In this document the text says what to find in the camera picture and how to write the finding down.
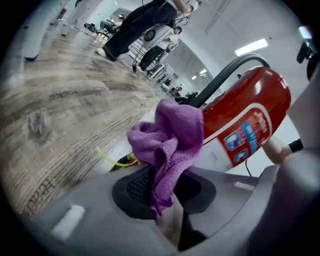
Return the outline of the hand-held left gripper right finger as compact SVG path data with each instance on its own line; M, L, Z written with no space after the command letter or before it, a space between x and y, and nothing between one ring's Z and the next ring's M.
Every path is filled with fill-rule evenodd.
M183 207L178 243L183 255L221 231L243 208L260 178L191 167L174 188Z

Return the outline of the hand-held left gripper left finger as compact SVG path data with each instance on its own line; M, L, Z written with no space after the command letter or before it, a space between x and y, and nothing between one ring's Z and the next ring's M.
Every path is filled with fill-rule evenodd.
M97 175L47 205L32 234L51 256L175 256L149 207L150 165Z

